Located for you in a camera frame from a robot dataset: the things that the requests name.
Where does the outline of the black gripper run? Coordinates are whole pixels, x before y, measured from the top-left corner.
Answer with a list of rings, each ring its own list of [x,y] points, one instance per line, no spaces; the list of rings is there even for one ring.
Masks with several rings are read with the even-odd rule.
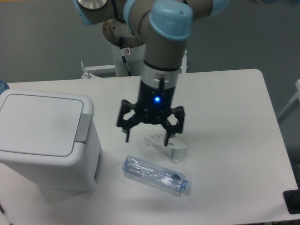
[[[165,147],[168,145],[169,138],[172,135],[183,132],[185,119],[184,107],[171,108],[175,88],[167,89],[167,81],[164,78],[159,78],[157,83],[157,87],[151,87],[141,81],[136,104],[132,104],[125,99],[121,101],[116,126],[122,128],[122,131],[126,134],[126,142],[129,142],[130,129],[140,122],[156,125],[163,121],[163,128],[166,130],[164,139]],[[129,119],[124,119],[124,115],[132,110],[135,113]],[[171,115],[174,115],[177,119],[174,125],[168,120],[168,117]]]

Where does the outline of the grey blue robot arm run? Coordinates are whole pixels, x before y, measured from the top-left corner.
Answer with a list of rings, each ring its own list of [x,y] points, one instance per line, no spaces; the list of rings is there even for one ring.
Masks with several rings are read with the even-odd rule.
[[[117,126],[125,134],[144,123],[160,124],[165,141],[183,131],[182,106],[171,107],[194,20],[221,12],[226,0],[75,0],[86,25],[115,19],[145,43],[138,100],[122,100]]]

